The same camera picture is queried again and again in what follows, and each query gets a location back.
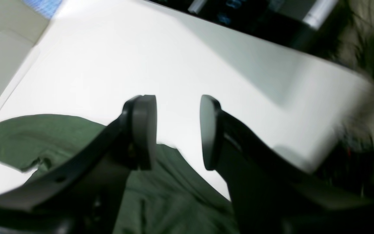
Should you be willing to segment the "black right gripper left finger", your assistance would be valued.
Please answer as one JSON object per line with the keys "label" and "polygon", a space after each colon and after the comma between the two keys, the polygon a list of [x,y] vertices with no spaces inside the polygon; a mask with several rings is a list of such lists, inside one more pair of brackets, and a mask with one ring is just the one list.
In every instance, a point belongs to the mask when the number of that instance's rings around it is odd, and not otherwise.
{"label": "black right gripper left finger", "polygon": [[132,170],[156,158],[157,100],[138,95],[68,162],[0,195],[0,234],[110,234]]}

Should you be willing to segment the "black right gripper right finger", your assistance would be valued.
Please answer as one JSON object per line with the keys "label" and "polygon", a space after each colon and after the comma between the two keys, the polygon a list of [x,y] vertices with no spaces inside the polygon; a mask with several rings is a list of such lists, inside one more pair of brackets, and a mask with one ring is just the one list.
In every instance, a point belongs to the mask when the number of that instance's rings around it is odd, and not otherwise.
{"label": "black right gripper right finger", "polygon": [[242,234],[374,234],[374,200],[293,166],[210,95],[199,120],[205,168],[226,182]]}

